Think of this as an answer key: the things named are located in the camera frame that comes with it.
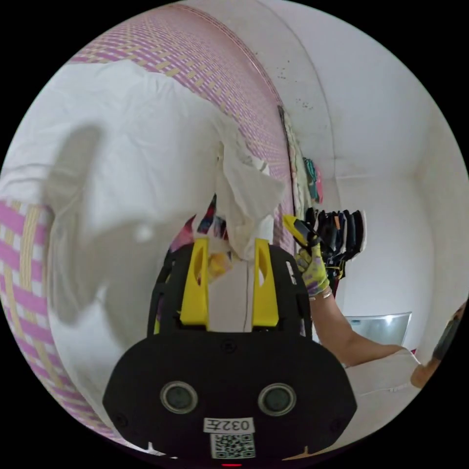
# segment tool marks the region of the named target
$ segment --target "pink checkered fabric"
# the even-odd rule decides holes
[[[277,106],[280,97],[262,65],[226,26],[195,8],[168,5],[136,16],[79,51],[72,62],[132,60],[165,73],[232,116],[249,149],[283,181],[285,198],[275,214],[274,243],[293,252],[282,215],[293,213],[290,164]]]
[[[0,298],[24,358],[54,399],[75,419],[116,442],[115,435],[77,391],[54,345],[47,315],[47,207],[0,201]]]
[[[254,54],[206,13],[170,5],[112,28],[72,62],[133,60],[165,73],[239,122],[253,154],[287,184],[274,241],[288,251],[281,215],[293,212],[286,143],[277,111],[280,98]],[[94,413],[70,381],[55,348],[47,316],[46,270],[52,214],[47,207],[0,201],[0,298],[11,331],[31,369],[76,420],[118,443],[125,441]]]

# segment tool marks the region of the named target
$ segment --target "white cloth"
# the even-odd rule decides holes
[[[123,158],[119,166],[117,158]],[[93,164],[98,167],[90,169]],[[259,164],[236,122],[176,80],[131,61],[68,64],[21,122],[0,174],[0,197],[45,203],[58,213],[89,171],[122,182],[134,173],[127,193],[159,195],[165,218],[186,216],[205,194],[217,192],[231,245],[250,260],[284,191],[282,182],[259,174]],[[204,178],[192,177],[195,168]],[[171,191],[178,191],[174,199]],[[136,208],[126,204],[130,212]]]
[[[52,335],[76,388],[110,427],[105,387],[146,336],[157,275],[186,221],[217,192],[240,257],[252,256],[256,236],[271,238],[283,184],[259,166],[232,118],[132,62],[64,66],[22,121],[0,198],[46,203],[55,214]]]
[[[400,414],[420,389],[410,383],[419,362],[408,350],[352,366],[349,378],[357,411],[339,439],[327,451],[349,445],[383,428]]]
[[[269,175],[265,162],[253,158],[254,166]],[[260,223],[257,237],[272,244],[274,239],[274,217],[268,215]],[[230,245],[222,239],[213,239],[209,252],[227,252]],[[214,332],[251,332],[254,294],[254,261],[235,261],[232,269],[209,284],[209,321]]]

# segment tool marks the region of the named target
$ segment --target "label sticker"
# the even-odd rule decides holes
[[[254,435],[210,434],[212,459],[247,459],[256,457]]]
[[[295,278],[295,274],[293,272],[292,264],[290,264],[288,261],[287,261],[287,269],[288,269],[288,272],[290,274],[290,278],[292,280],[292,283],[294,285],[296,285],[297,284],[297,279]]]
[[[245,419],[204,419],[204,433],[242,435],[254,432],[254,420],[252,417]]]

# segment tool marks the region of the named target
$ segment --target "camera lens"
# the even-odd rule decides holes
[[[280,417],[290,412],[295,407],[296,401],[296,394],[289,385],[275,383],[261,391],[258,404],[266,415]]]
[[[197,393],[194,388],[182,381],[166,384],[160,394],[163,406],[176,414],[187,414],[197,405]]]

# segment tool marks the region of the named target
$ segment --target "bracelet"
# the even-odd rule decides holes
[[[332,289],[331,287],[327,287],[323,292],[322,292],[322,299],[329,298],[332,295]],[[310,301],[316,301],[316,296],[314,295],[313,297],[309,297]]]

